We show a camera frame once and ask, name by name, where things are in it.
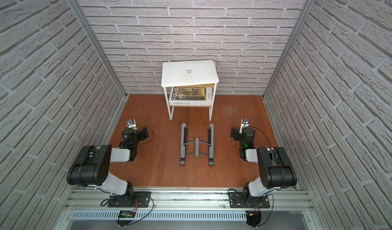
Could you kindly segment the silver laptop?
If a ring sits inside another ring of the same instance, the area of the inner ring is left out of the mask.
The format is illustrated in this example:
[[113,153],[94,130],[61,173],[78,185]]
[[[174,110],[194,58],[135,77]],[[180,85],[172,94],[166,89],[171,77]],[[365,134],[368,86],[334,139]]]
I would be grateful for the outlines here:
[[164,62],[161,87],[182,87],[219,82],[213,60]]

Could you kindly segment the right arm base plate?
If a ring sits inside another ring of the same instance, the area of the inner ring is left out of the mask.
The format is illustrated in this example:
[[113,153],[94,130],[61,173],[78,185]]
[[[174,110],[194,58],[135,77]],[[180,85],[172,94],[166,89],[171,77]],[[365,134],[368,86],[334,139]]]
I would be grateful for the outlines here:
[[256,208],[269,209],[270,202],[268,197],[253,197],[249,193],[237,192],[234,190],[228,191],[230,208]]

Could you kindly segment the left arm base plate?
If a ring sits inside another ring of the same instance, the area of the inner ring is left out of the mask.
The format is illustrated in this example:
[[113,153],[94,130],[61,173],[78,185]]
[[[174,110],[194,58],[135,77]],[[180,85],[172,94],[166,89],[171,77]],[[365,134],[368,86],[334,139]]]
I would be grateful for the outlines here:
[[139,191],[131,195],[110,196],[107,206],[110,208],[147,208],[150,202],[151,192]]

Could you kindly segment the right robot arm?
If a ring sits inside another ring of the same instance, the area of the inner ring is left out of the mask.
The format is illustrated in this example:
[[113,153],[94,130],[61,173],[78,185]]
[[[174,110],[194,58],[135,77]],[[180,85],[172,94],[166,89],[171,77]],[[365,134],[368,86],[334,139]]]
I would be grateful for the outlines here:
[[297,175],[284,147],[255,147],[255,130],[249,127],[233,127],[230,137],[239,142],[242,160],[258,164],[259,177],[243,187],[242,202],[245,206],[253,207],[268,193],[297,184]]

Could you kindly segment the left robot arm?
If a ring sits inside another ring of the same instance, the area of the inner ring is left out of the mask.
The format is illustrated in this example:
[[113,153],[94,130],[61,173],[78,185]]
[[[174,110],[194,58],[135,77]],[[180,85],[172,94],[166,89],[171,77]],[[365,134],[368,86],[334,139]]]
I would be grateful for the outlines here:
[[141,141],[149,138],[148,128],[129,125],[121,132],[118,147],[88,145],[81,148],[66,175],[69,185],[98,189],[109,195],[102,207],[137,207],[138,198],[131,182],[122,180],[109,171],[111,163],[132,162]]

